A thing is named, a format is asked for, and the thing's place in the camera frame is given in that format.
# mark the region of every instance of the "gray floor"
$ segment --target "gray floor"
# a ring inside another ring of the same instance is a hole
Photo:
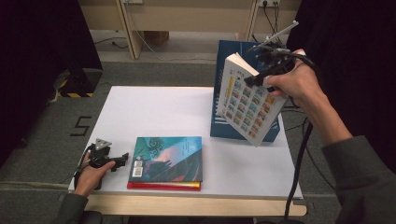
[[[48,223],[56,216],[62,196],[71,180],[79,156],[87,144],[112,85],[140,86],[213,86],[219,39],[234,39],[234,34],[172,33],[159,47],[144,47],[139,60],[131,60],[122,32],[92,31],[103,62],[104,74],[92,98],[59,98],[43,111],[27,136],[28,146],[16,148],[0,170],[0,224]],[[90,127],[85,135],[75,125]],[[284,111],[285,129],[300,125],[305,116]],[[301,127],[286,131],[290,152],[295,160],[302,140]],[[333,182],[314,132],[309,141],[314,161]],[[333,190],[323,180],[313,162],[305,154],[300,185],[308,213],[297,217],[304,223],[333,223],[339,204]],[[262,217],[279,221],[280,217]],[[125,218],[105,216],[104,223],[123,223]]]

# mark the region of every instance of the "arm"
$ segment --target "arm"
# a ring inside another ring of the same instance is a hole
[[[114,161],[106,163],[100,168],[85,167],[78,179],[78,185],[73,193],[64,197],[58,216],[52,221],[53,224],[78,223],[88,202],[88,196],[98,186],[100,178],[115,165]]]
[[[274,95],[293,97],[318,131],[336,181],[342,210],[337,223],[396,223],[396,176],[363,136],[353,137],[318,84],[312,69],[297,61],[294,69],[268,77]]]

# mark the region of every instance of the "human hand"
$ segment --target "human hand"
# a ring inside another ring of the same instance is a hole
[[[304,54],[304,51],[298,49],[294,53]],[[287,94],[293,98],[295,104],[302,108],[315,97],[322,97],[324,94],[318,84],[315,72],[298,59],[294,68],[287,74],[269,76],[264,82],[276,88],[272,92],[273,95]]]
[[[84,158],[87,161],[90,153]],[[85,167],[79,176],[78,185],[73,193],[88,197],[91,191],[99,185],[100,179],[105,175],[106,171],[111,169],[116,163],[110,161],[100,168],[93,168],[90,165]]]

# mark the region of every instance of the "person's left hand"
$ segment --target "person's left hand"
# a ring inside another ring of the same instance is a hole
[[[87,161],[89,157],[90,153],[87,153],[84,161]],[[114,161],[110,161],[100,168],[93,168],[90,165],[85,167],[79,176],[77,187],[73,193],[88,197],[91,191],[99,185],[99,181],[106,171],[111,169],[115,164]]]

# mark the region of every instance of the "white book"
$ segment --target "white book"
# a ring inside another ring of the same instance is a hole
[[[287,101],[273,96],[263,86],[246,85],[245,78],[259,74],[239,54],[226,58],[220,87],[217,115],[258,147]]]

